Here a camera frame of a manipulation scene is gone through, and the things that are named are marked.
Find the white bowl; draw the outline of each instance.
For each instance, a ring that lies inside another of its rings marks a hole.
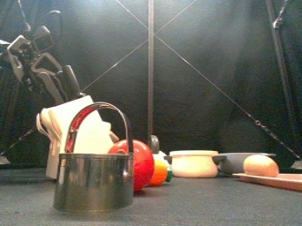
[[[215,177],[218,166],[212,162],[212,156],[218,151],[184,150],[172,151],[171,170],[175,177]]]

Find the apple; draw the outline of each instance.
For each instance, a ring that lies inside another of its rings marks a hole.
[[[117,141],[108,150],[109,154],[127,154],[127,140]],[[140,191],[148,184],[155,171],[155,160],[148,145],[133,139],[133,172],[135,184],[133,190]]]

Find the small round object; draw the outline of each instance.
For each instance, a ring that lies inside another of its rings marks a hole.
[[[252,176],[260,177],[278,176],[278,165],[275,161],[262,154],[252,154],[244,159],[243,169],[244,172]]]
[[[165,163],[161,160],[155,159],[155,172],[148,184],[152,186],[161,185],[167,178]]]

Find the stainless steel pail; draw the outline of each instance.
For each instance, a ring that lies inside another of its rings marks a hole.
[[[115,109],[125,123],[128,154],[73,154],[76,133],[96,109]],[[67,212],[103,212],[132,204],[133,142],[125,115],[111,104],[96,102],[76,114],[69,125],[65,153],[59,155],[53,207]]]

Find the wire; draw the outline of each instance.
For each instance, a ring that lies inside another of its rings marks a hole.
[[[44,15],[44,19],[41,23],[45,23],[49,20],[49,17],[53,15],[59,16],[59,35],[55,39],[55,42],[59,42],[61,37],[63,37],[63,17],[61,17],[61,12],[60,11],[49,11],[45,15]]]
[[[24,25],[25,25],[24,32],[29,33],[32,31],[32,27],[25,20],[25,14],[24,14],[24,8],[23,8],[23,5],[21,5],[21,0],[17,0],[17,5],[18,5],[18,10],[20,10],[21,16],[23,16]]]

